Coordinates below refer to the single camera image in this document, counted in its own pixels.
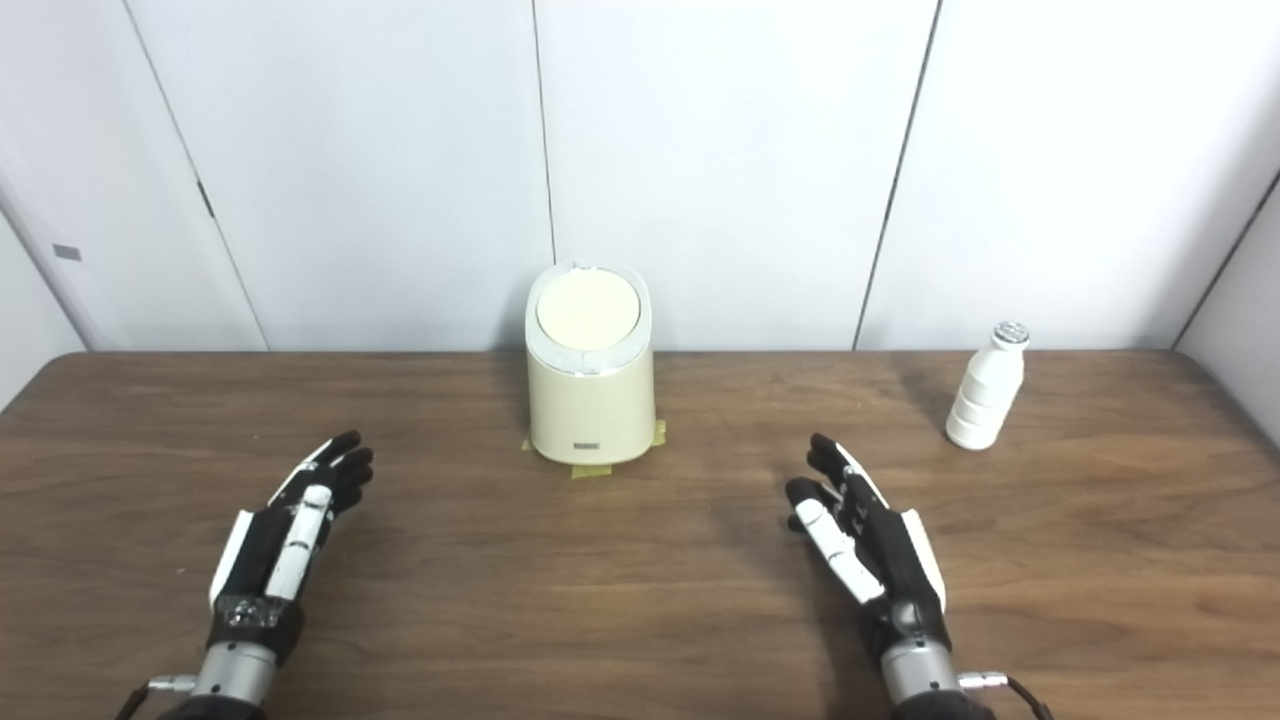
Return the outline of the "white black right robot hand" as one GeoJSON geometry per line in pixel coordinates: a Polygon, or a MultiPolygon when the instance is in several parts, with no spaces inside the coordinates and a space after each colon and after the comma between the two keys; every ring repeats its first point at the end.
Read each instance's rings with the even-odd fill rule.
{"type": "Polygon", "coordinates": [[[786,482],[788,528],[809,537],[852,596],[868,656],[877,661],[902,642],[952,650],[945,582],[919,512],[892,509],[865,468],[828,436],[812,434],[806,462],[824,480],[786,482]]]}

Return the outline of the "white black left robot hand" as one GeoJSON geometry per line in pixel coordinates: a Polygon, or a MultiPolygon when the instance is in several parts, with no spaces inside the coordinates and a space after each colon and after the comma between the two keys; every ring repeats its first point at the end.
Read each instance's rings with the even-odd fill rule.
{"type": "Polygon", "coordinates": [[[301,594],[332,525],[374,478],[374,452],[357,430],[324,441],[260,509],[241,510],[209,591],[206,646],[256,644],[276,667],[293,655],[306,616],[301,594]]]}

